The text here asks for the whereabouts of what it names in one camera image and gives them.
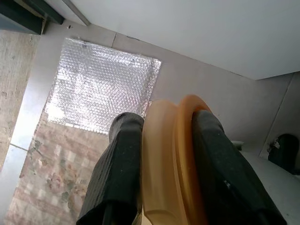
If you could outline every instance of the silver bubble wrap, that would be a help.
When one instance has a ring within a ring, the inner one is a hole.
[[[145,115],[161,62],[66,38],[46,113],[62,125],[108,134],[120,113]]]

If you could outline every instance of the beige plastic part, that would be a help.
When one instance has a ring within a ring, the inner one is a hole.
[[[160,100],[148,109],[142,132],[144,214],[153,225],[187,225],[177,172],[173,125],[177,106]]]

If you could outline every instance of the black object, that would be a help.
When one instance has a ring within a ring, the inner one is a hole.
[[[298,150],[298,138],[294,135],[284,134],[270,144],[268,160],[286,171],[296,174],[294,167]]]
[[[286,225],[251,165],[202,110],[192,118],[198,180],[210,224]]]
[[[51,6],[44,0],[23,0],[28,6],[37,11],[45,18],[49,18],[52,22],[62,24],[65,20],[58,12],[56,12]]]
[[[33,15],[13,0],[0,0],[0,29],[41,34],[43,19]]]
[[[129,112],[114,119],[110,144],[94,168],[77,225],[132,225],[139,219],[143,122]]]

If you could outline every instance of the bubble wrap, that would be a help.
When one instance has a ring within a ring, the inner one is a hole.
[[[48,120],[108,134],[120,113],[145,111],[161,62],[66,38],[46,103]]]

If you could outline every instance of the gray tile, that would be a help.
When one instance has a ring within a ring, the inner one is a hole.
[[[53,83],[63,40],[81,38],[111,47],[115,32],[96,25],[82,26],[70,21],[51,23],[38,43],[30,77],[23,97],[11,143],[28,149]]]
[[[178,103],[187,94],[200,96],[220,119],[227,136],[245,142],[244,150],[257,154],[292,76],[253,81],[121,34],[112,47],[163,62],[151,100]]]
[[[0,173],[0,223],[2,223],[13,198],[15,187],[19,181],[19,176],[23,168],[26,154],[27,151],[12,145],[9,146],[4,165]]]
[[[282,134],[292,134],[300,139],[300,73],[293,75],[278,114],[274,120],[261,157],[268,156],[267,148],[271,141]],[[300,153],[297,157],[297,167],[300,168]]]

